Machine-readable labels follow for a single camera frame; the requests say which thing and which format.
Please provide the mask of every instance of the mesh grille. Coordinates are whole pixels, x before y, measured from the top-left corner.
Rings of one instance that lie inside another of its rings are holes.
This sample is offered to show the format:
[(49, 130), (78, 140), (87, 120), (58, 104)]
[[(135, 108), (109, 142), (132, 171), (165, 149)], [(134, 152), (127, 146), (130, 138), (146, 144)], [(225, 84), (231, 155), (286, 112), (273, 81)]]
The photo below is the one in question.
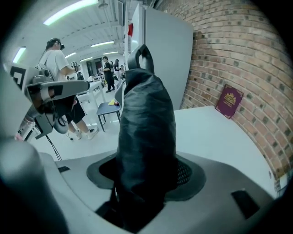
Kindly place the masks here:
[(181, 185), (186, 184), (190, 180), (191, 174), (192, 174), (191, 168), (185, 163), (178, 160), (176, 187), (178, 188)]

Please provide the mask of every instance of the chair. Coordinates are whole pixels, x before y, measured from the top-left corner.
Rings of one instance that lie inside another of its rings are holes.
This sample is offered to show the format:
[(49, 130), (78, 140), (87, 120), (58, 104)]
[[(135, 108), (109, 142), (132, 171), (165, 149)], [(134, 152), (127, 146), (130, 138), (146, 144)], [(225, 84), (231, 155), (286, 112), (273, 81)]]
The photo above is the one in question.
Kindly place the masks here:
[(116, 93), (115, 93), (115, 100), (119, 103), (119, 106), (115, 106), (115, 105), (109, 105), (109, 102), (103, 102), (102, 104), (99, 105), (98, 107), (98, 111), (97, 111), (97, 116), (99, 118), (99, 121), (100, 121), (100, 124), (102, 126), (102, 129), (103, 131), (105, 132), (104, 130), (104, 127), (102, 125), (102, 121), (101, 121), (101, 115), (104, 117), (104, 121), (106, 122), (106, 119), (105, 119), (105, 115), (108, 115), (108, 114), (111, 114), (111, 113), (116, 113), (117, 114), (117, 117), (118, 117), (118, 120), (120, 122), (120, 118), (121, 118), (121, 115), (120, 115), (120, 110), (121, 110), (121, 105), (122, 105), (122, 80), (119, 80), (118, 84), (117, 84), (117, 87), (116, 87)]

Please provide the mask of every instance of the black cable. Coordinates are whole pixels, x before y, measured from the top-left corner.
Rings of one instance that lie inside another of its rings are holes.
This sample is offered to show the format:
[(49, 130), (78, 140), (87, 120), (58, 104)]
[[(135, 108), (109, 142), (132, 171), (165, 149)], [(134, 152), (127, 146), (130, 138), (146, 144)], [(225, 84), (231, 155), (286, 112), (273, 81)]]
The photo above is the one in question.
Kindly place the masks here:
[(60, 156), (58, 150), (57, 150), (56, 147), (54, 146), (53, 142), (51, 141), (51, 139), (50, 139), (47, 135), (46, 135), (46, 138), (47, 138), (47, 140), (49, 141), (49, 143), (51, 144), (51, 146), (52, 146), (52, 148), (53, 148), (53, 150), (54, 150), (54, 152), (55, 152), (55, 154), (56, 154), (56, 156), (57, 156), (57, 159), (58, 159), (59, 161), (62, 161), (62, 158), (61, 158), (61, 156)]

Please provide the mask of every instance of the brick wall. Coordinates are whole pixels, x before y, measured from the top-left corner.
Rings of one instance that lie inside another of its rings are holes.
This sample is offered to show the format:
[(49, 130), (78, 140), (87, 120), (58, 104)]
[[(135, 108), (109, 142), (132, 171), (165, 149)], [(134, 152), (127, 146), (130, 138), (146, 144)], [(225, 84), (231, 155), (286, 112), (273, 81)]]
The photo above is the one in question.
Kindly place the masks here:
[(293, 167), (293, 70), (275, 28), (247, 0), (164, 0), (190, 22), (192, 59), (181, 108), (214, 106), (224, 84), (244, 92), (232, 118), (279, 178)]

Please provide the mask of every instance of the gold emblem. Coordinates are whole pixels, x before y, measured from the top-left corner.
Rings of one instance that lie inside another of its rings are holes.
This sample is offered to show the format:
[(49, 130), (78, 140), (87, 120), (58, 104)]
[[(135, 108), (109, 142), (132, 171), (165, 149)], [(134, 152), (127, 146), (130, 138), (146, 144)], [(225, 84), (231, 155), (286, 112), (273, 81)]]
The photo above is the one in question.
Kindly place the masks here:
[(227, 93), (224, 98), (230, 104), (235, 105), (235, 103), (236, 103), (236, 97), (234, 96), (233, 93)]

